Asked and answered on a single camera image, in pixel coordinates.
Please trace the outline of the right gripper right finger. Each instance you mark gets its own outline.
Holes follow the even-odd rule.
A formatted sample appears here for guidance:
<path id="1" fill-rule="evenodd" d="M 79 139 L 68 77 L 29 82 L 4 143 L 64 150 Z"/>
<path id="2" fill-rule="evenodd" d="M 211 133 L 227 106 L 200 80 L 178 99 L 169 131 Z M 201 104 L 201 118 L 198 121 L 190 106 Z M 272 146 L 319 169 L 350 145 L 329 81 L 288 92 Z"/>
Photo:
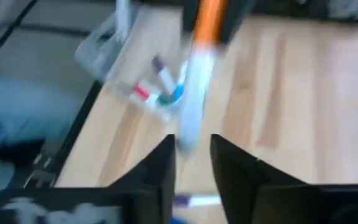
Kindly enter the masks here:
<path id="1" fill-rule="evenodd" d="M 228 223 L 252 222 L 260 186 L 304 184 L 218 134 L 211 135 L 210 156 L 215 183 Z"/>

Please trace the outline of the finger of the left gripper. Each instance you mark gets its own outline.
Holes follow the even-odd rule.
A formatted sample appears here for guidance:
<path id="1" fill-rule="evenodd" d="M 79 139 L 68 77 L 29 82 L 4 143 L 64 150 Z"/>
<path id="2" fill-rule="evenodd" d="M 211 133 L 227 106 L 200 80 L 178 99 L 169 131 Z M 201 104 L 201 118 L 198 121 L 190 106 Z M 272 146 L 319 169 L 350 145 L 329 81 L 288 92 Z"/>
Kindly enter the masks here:
<path id="1" fill-rule="evenodd" d="M 182 31 L 192 33 L 195 28 L 195 20 L 198 13 L 198 0 L 182 0 L 182 6 Z"/>
<path id="2" fill-rule="evenodd" d="M 229 44 L 243 19 L 252 12 L 255 0 L 228 0 L 219 33 L 219 43 Z"/>

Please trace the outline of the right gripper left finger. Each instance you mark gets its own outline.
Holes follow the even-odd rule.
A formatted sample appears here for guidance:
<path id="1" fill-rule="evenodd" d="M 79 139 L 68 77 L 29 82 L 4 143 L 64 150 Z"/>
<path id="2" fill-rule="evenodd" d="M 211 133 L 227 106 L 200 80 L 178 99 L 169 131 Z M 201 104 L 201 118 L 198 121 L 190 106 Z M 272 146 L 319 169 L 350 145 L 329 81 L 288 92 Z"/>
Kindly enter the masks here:
<path id="1" fill-rule="evenodd" d="M 175 136 L 169 134 L 108 189 L 122 194 L 124 223 L 170 224 L 175 180 Z"/>

